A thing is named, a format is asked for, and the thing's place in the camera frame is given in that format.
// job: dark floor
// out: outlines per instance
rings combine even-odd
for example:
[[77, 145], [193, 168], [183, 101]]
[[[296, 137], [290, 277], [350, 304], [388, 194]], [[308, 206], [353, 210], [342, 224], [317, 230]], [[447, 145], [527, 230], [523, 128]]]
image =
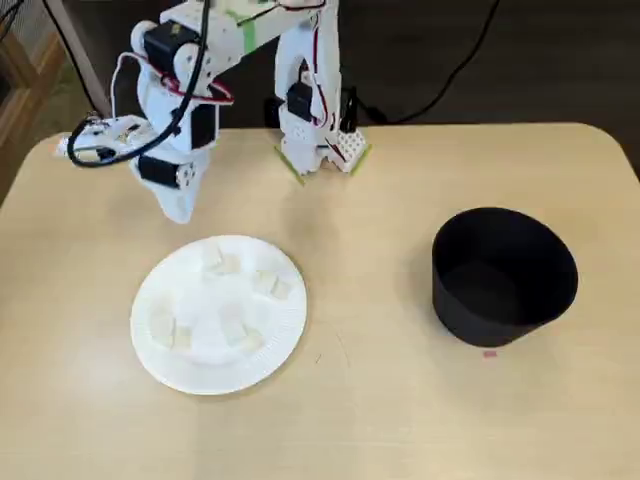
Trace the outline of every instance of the dark floor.
[[[105, 85], [131, 25], [172, 1], [132, 2], [125, 18], [118, 0], [65, 0], [84, 30], [102, 32], [86, 43]], [[471, 48], [492, 1], [341, 0], [345, 85], [392, 117], [425, 104]], [[416, 123], [585, 122], [618, 139], [640, 174], [639, 22], [637, 0], [502, 0], [477, 59]], [[263, 124], [273, 52], [268, 46], [225, 75], [237, 102], [224, 125]], [[119, 91], [132, 91], [135, 69], [128, 72]]]

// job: table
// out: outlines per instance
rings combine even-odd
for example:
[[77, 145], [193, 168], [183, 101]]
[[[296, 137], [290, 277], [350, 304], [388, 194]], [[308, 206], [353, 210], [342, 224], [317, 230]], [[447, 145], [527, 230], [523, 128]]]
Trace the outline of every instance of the table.
[[[0, 210], [0, 477], [637, 479], [640, 188], [585, 125], [372, 128], [353, 177], [302, 187], [275, 134], [224, 131], [191, 224], [125, 166], [29, 154]], [[430, 248], [463, 209], [533, 215], [572, 249], [580, 291], [496, 357], [430, 305]], [[245, 392], [196, 398], [143, 370], [129, 309], [178, 247], [246, 234], [309, 289], [300, 345]]]

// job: green tape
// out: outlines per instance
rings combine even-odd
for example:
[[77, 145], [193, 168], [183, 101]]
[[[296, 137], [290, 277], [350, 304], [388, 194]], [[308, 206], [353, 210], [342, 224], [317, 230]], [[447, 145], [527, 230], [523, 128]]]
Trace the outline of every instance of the green tape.
[[364, 153], [362, 154], [362, 157], [360, 157], [360, 161], [358, 162], [358, 164], [355, 167], [353, 167], [353, 170], [351, 170], [350, 175], [352, 177], [358, 172], [358, 170], [360, 170], [360, 167], [362, 167], [362, 164], [364, 163], [366, 158], [369, 156], [369, 152], [371, 152], [372, 148], [373, 148], [373, 145], [369, 145], [367, 149], [364, 151]]
[[257, 48], [256, 24], [253, 22], [243, 23], [242, 31], [244, 32], [244, 54], [247, 55]]
[[238, 25], [242, 27], [242, 33], [244, 35], [244, 54], [247, 55], [253, 52], [256, 48], [256, 25], [253, 21], [247, 22], [251, 17], [240, 15], [233, 10], [225, 10], [227, 15], [233, 18]]
[[293, 168], [293, 165], [291, 165], [291, 162], [289, 162], [289, 159], [285, 156], [285, 154], [282, 153], [282, 151], [280, 151], [280, 149], [276, 146], [274, 146], [273, 149], [278, 153], [278, 157], [280, 157], [280, 160], [282, 160], [282, 163], [284, 163], [287, 169], [291, 173], [293, 173], [293, 175], [296, 177], [296, 180], [298, 180], [298, 183], [304, 187], [305, 185], [304, 178], [302, 178], [298, 173], [298, 171], [295, 168]]

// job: white robotic arm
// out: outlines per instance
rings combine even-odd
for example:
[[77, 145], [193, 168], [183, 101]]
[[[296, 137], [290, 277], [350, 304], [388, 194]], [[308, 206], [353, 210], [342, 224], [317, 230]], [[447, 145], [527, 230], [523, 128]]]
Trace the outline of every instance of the white robotic arm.
[[[137, 94], [146, 119], [96, 122], [74, 138], [73, 151], [131, 152], [170, 125], [194, 73], [202, 15], [202, 3], [187, 1], [162, 12], [159, 24], [136, 25], [134, 54], [123, 55], [140, 63]], [[220, 108], [233, 103], [233, 95], [215, 79], [278, 36], [281, 152], [301, 175], [316, 171], [324, 158], [351, 171], [367, 145], [360, 132], [340, 131], [338, 0], [218, 0], [208, 17], [202, 69], [179, 127], [130, 162], [165, 214], [178, 223], [191, 218], [209, 150], [218, 138]]]

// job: food piece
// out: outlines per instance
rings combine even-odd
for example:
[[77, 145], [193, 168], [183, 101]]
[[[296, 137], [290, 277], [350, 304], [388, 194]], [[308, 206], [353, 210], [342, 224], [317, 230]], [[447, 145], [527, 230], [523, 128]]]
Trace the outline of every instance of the food piece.
[[215, 269], [218, 275], [230, 275], [240, 272], [240, 259], [237, 255], [223, 255], [222, 264]]
[[151, 338], [158, 345], [172, 348], [174, 344], [176, 321], [170, 311], [158, 310], [149, 319], [149, 331]]
[[191, 350], [191, 328], [176, 326], [173, 341], [174, 350]]
[[243, 323], [242, 305], [229, 304], [220, 309], [220, 329], [229, 346], [235, 346], [247, 338]]
[[286, 300], [289, 298], [289, 294], [291, 293], [291, 285], [286, 282], [283, 282], [279, 278], [276, 280], [276, 284], [273, 289], [271, 289], [271, 295], [273, 295], [278, 300]]
[[264, 347], [265, 340], [262, 334], [255, 328], [246, 327], [247, 341], [243, 344], [247, 353], [255, 353]]
[[222, 253], [217, 245], [207, 245], [202, 252], [202, 270], [215, 270], [222, 264]]
[[275, 287], [278, 281], [278, 276], [266, 270], [258, 270], [257, 275], [254, 278], [255, 291], [262, 295], [271, 295], [273, 287]]

